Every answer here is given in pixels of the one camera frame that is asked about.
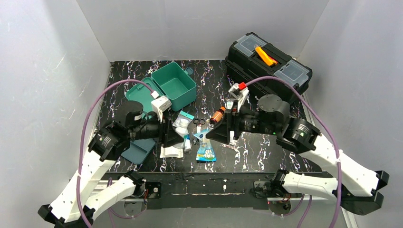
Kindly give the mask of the white gauze pad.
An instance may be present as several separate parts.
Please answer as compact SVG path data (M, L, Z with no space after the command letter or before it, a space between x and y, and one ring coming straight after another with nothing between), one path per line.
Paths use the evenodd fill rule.
M183 148L161 146L160 158L183 158L183 156Z

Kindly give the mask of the brown medicine bottle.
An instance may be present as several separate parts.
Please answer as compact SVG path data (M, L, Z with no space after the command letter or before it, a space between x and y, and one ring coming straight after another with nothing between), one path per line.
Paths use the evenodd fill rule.
M214 112L214 114L210 117L210 124L217 124L225 115L226 108L224 106L220 107L218 110Z

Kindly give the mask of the blue cotton swab pouch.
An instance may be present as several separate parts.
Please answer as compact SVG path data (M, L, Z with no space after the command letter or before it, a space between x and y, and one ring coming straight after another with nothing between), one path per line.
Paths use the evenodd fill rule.
M216 156L215 152L212 148L210 139L206 138L207 133L210 129L205 129L200 131L199 133L194 134L193 142L196 145L199 145L199 148L196 153L196 161L197 162L215 162Z

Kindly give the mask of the green medicine box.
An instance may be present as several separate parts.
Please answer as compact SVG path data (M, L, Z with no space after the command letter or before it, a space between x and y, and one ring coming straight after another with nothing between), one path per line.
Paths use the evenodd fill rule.
M142 80L157 91L159 95L170 99L173 111L180 111L196 99L196 83L190 73L182 69L176 62L171 62L151 73L150 77ZM138 101L145 112L152 111L151 92L142 84L136 84L126 94L129 101Z

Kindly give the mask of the white plastic bottle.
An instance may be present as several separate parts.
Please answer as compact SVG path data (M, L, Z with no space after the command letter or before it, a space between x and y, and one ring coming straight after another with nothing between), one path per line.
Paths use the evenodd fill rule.
M183 149L187 136L189 135L187 127L178 126L175 131L182 137L182 142L174 145L174 148Z

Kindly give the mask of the clear plastic bag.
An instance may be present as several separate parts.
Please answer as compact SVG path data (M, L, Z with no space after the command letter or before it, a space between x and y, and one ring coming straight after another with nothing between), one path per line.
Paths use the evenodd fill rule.
M230 131L230 142L229 145L231 146L238 146L239 145L239 137L241 136L241 133L235 132L235 131Z

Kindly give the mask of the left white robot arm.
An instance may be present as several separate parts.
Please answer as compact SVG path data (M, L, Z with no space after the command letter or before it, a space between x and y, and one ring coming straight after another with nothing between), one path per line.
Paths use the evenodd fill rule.
M88 228L121 199L144 195L145 179L135 171L127 172L97 194L93 190L132 141L157 139L163 148L184 141L166 115L171 105L162 96L151 102L152 110L146 113L138 101L122 103L115 118L95 133L81 168L52 203L39 208L38 214L57 228Z

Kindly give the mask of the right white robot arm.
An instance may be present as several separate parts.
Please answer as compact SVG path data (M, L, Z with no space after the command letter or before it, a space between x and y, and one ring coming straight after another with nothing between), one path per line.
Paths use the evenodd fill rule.
M345 210L367 215L382 207L389 174L369 170L334 145L305 119L290 116L289 104L277 95L264 95L258 101L258 111L234 107L208 131L206 137L229 144L234 133L273 135L280 147L304 157L329 173L329 177L315 177L291 171L277 171L266 187L258 187L260 198L272 195L307 194L337 202Z

